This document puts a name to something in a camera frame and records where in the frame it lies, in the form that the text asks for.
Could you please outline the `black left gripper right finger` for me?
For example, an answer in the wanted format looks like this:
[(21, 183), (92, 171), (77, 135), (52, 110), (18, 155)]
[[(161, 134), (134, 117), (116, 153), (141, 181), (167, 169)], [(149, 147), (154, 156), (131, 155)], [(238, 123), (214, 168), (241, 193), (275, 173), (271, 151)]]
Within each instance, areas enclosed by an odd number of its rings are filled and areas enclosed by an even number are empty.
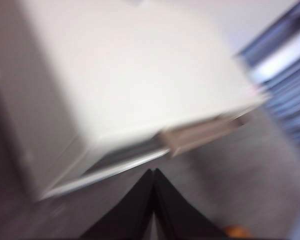
[(154, 212), (168, 240), (225, 240), (228, 235), (193, 207), (157, 168), (153, 173)]

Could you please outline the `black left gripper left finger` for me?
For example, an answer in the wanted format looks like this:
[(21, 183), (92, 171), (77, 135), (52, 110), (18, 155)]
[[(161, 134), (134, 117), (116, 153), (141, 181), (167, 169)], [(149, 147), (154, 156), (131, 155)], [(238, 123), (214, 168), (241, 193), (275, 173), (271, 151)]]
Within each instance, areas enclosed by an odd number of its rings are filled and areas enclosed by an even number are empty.
[(153, 172), (148, 169), (132, 189), (94, 223), (83, 240), (140, 240), (152, 214)]

